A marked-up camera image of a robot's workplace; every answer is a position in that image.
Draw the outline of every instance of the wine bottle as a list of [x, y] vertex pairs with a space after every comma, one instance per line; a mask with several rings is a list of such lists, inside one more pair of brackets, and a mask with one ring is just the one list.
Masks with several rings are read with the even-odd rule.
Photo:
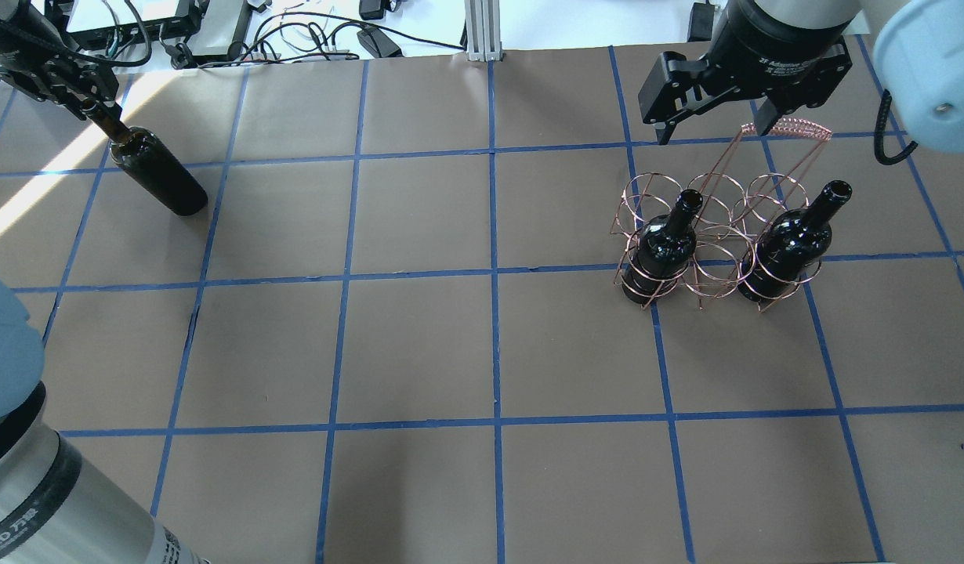
[[647, 304], [675, 284], [667, 279], [678, 274], [694, 254], [698, 239], [690, 222], [704, 202], [697, 190], [684, 190], [671, 213], [657, 215], [643, 226], [632, 264], [622, 274], [622, 290], [629, 300]]
[[[830, 218], [851, 198], [851, 186], [831, 181], [808, 208], [786, 211], [757, 240], [757, 264], [737, 289], [752, 301], [779, 299], [811, 264], [830, 248]], [[740, 272], [751, 267], [750, 255]]]
[[113, 162], [177, 215], [193, 215], [207, 204], [207, 193], [168, 147], [145, 128], [128, 128], [102, 103], [87, 99], [82, 112], [110, 139]]

